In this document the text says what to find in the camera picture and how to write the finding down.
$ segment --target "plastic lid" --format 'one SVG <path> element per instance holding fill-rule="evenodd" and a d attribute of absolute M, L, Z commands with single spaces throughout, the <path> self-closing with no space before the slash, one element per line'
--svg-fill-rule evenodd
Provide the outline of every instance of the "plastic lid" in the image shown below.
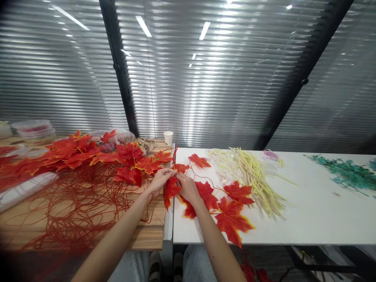
<path fill-rule="evenodd" d="M 30 119 L 27 121 L 20 121 L 16 123 L 12 123 L 12 127 L 15 129 L 27 129 L 27 128 L 34 128 L 43 125 L 49 125 L 50 121 L 48 119 Z"/>

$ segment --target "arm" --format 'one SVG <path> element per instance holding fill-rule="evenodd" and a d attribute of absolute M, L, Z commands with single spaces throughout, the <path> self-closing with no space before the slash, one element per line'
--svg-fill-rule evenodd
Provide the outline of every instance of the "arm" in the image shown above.
<path fill-rule="evenodd" d="M 218 282 L 244 281 L 246 278 L 236 261 L 229 245 L 221 231 L 208 212 L 204 201 L 201 199 L 195 182 L 183 173 L 175 176 L 181 183 L 180 194 L 191 203 L 199 220 L 205 248 L 208 252 L 210 264 Z"/>
<path fill-rule="evenodd" d="M 82 264 L 72 281 L 107 281 L 132 238 L 138 222 L 144 214 L 148 202 L 153 196 L 159 194 L 159 190 L 166 181 L 174 176 L 175 170 L 165 168 L 159 170 L 149 187 L 137 198 L 127 212 L 103 237 L 88 258 Z"/>

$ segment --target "white paper cup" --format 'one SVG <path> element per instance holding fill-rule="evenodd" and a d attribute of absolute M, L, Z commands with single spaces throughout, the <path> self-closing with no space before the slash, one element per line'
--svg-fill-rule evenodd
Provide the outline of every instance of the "white paper cup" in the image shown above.
<path fill-rule="evenodd" d="M 165 131 L 163 132 L 164 135 L 164 142 L 167 146 L 172 145 L 172 137 L 174 136 L 174 133 L 172 131 Z"/>

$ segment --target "plastic container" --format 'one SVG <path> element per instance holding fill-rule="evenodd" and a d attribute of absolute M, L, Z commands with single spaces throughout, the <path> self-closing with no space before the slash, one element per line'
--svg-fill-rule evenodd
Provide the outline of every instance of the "plastic container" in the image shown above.
<path fill-rule="evenodd" d="M 42 135 L 51 135 L 52 132 L 54 132 L 55 129 L 51 127 L 39 130 L 39 131 L 33 131 L 33 132 L 21 132 L 17 131 L 19 135 L 21 135 L 22 138 L 32 138 L 35 136 L 42 136 Z"/>
<path fill-rule="evenodd" d="M 0 140 L 12 137 L 11 126 L 7 121 L 0 121 Z"/>
<path fill-rule="evenodd" d="M 12 127 L 17 129 L 18 133 L 31 133 L 51 128 L 52 125 L 48 119 L 30 119 L 12 123 Z"/>
<path fill-rule="evenodd" d="M 55 129 L 53 128 L 48 134 L 35 135 L 32 137 L 24 137 L 27 142 L 34 145 L 45 145 L 53 142 L 56 138 Z"/>

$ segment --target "hand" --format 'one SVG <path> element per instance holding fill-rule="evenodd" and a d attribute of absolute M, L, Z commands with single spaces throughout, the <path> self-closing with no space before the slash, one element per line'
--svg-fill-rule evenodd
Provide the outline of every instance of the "hand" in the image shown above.
<path fill-rule="evenodd" d="M 179 173 L 175 175 L 175 177 L 180 181 L 181 184 L 180 195 L 182 195 L 188 202 L 194 205 L 197 200 L 201 199 L 197 191 L 195 181 L 192 178 L 186 176 L 183 173 Z"/>
<path fill-rule="evenodd" d="M 147 191 L 151 192 L 158 192 L 166 184 L 166 181 L 170 179 L 170 177 L 176 174 L 177 170 L 173 170 L 170 168 L 163 168 L 158 170 L 157 173 L 154 175 L 152 183 L 149 184 Z"/>

